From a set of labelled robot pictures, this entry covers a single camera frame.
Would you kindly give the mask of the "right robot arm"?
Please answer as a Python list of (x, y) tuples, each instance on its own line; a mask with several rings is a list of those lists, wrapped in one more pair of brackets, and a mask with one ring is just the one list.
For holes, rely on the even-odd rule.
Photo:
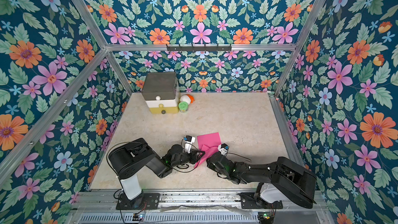
[(258, 183), (273, 185), (294, 204), (310, 209), (315, 202), (316, 175), (286, 157), (269, 164), (233, 162), (221, 152), (206, 160), (207, 167), (236, 185)]

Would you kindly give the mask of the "pink square paper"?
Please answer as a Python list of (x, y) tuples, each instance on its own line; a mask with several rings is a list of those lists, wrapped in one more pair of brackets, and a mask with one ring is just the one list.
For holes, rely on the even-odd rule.
[(217, 153), (218, 150), (218, 146), (207, 146), (207, 145), (203, 145), (200, 148), (200, 151), (202, 151), (200, 158), (198, 160), (198, 162), (195, 164), (196, 167), (199, 167), (202, 163), (204, 163), (208, 158), (210, 158), (213, 154)]

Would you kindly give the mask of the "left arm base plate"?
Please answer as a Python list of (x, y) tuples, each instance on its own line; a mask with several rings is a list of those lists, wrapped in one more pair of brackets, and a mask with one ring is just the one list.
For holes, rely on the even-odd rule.
[(121, 193), (118, 197), (116, 210), (153, 210), (157, 209), (160, 202), (160, 194), (158, 193), (141, 193), (139, 196), (130, 200), (125, 193)]

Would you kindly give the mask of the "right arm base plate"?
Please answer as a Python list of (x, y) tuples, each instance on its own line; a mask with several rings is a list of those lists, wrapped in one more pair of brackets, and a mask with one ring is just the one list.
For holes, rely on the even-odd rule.
[(271, 209), (278, 210), (283, 209), (283, 203), (276, 201), (274, 203), (268, 203), (263, 200), (257, 193), (254, 192), (242, 192), (238, 194), (240, 196), (240, 203), (242, 209)]

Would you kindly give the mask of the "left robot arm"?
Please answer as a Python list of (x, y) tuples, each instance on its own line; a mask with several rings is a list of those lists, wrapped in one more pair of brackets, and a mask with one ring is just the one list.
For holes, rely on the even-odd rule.
[(164, 156), (159, 156), (143, 139), (123, 142), (108, 152), (106, 161), (122, 187), (121, 195), (129, 201), (143, 197), (137, 173), (144, 167), (158, 178), (165, 178), (174, 170), (189, 173), (190, 165), (199, 165), (205, 152), (193, 146), (194, 138), (187, 136), (181, 144), (173, 145)]

